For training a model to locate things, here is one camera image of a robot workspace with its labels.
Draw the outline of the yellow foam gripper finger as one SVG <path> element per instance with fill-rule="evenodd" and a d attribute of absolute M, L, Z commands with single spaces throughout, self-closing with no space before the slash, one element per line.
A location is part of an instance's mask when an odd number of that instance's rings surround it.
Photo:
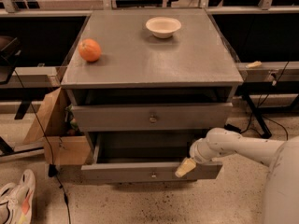
<path fill-rule="evenodd" d="M 191 170 L 193 170 L 196 167 L 196 162 L 191 158 L 185 158 L 180 166 L 175 171 L 175 175 L 178 178 L 181 178 L 185 176 L 187 173 L 189 173 Z"/>

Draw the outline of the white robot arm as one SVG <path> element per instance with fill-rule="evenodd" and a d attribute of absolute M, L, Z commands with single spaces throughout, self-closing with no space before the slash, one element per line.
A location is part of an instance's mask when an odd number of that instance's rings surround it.
<path fill-rule="evenodd" d="M 263 224 L 299 224 L 299 137 L 288 141 L 244 137 L 213 128 L 195 141 L 176 170 L 183 177 L 198 164 L 238 154 L 268 168 L 264 187 Z"/>

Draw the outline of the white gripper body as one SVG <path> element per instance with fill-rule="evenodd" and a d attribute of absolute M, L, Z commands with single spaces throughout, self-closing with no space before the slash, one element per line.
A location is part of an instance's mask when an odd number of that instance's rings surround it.
<path fill-rule="evenodd" d="M 208 146 L 205 138 L 195 141 L 190 147 L 190 157 L 195 162 L 202 164 L 211 161 L 214 151 Z"/>

